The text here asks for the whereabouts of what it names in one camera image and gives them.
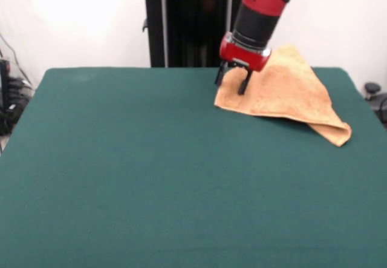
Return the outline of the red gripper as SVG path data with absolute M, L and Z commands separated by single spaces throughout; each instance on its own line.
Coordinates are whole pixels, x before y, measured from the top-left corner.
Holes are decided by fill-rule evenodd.
M 271 54 L 272 50 L 270 48 L 249 49 L 237 43 L 232 33 L 226 33 L 220 44 L 220 58 L 223 61 L 218 69 L 215 84 L 222 84 L 223 77 L 227 71 L 227 62 L 236 63 L 247 68 L 246 78 L 241 82 L 238 89 L 238 94 L 244 95 L 252 76 L 252 70 L 261 71 L 268 62 Z

